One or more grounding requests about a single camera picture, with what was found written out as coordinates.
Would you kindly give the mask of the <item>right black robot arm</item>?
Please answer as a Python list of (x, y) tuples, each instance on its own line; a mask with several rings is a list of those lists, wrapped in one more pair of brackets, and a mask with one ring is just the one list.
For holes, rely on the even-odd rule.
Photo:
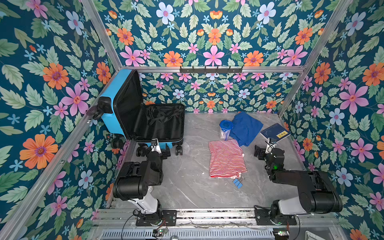
[(335, 187), (323, 171), (286, 170), (285, 151), (270, 143), (266, 148), (255, 146), (254, 156), (266, 163), (269, 180), (275, 184), (294, 186), (298, 195), (275, 200), (270, 208), (263, 209), (265, 216), (256, 215), (260, 225), (295, 225), (296, 215), (340, 213), (343, 202)]

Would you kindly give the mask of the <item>clear bottle blue lid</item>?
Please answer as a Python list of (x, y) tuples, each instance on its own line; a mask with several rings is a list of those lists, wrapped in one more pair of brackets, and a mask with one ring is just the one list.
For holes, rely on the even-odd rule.
[(227, 141), (233, 128), (233, 123), (229, 120), (222, 120), (219, 126), (221, 129), (221, 139)]

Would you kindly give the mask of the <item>red white striped shirt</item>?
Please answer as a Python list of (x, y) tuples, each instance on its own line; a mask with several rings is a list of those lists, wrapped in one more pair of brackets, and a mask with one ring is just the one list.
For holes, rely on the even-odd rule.
[(239, 178), (248, 170), (244, 152), (234, 139), (209, 142), (211, 153), (209, 176), (211, 178)]

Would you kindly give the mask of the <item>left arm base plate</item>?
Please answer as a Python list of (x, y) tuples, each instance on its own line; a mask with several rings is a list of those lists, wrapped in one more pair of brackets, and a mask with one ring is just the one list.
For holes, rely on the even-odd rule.
[(176, 225), (177, 221), (176, 210), (161, 210), (153, 214), (140, 214), (136, 221), (137, 227), (160, 227)]

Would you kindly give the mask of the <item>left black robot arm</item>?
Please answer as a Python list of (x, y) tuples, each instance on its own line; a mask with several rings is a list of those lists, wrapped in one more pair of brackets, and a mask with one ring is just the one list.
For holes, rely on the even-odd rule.
[(138, 153), (147, 159), (140, 163), (124, 163), (113, 186), (114, 198), (134, 204), (142, 219), (161, 220), (163, 212), (159, 200), (155, 199), (149, 188), (160, 186), (163, 182), (163, 160), (168, 157), (169, 148), (160, 148), (158, 139), (151, 140), (149, 148), (140, 147)]

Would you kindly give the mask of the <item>blue cloth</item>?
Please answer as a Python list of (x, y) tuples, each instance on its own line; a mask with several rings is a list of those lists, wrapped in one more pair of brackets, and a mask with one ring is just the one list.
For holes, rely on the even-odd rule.
[(248, 147), (263, 128), (263, 123), (244, 112), (235, 115), (230, 137), (235, 139), (239, 146)]

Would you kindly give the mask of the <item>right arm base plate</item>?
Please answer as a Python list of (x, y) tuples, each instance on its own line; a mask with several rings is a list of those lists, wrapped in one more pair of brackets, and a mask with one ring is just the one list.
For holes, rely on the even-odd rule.
[(255, 219), (258, 226), (296, 226), (298, 224), (294, 215), (282, 215), (278, 210), (269, 210), (256, 207)]

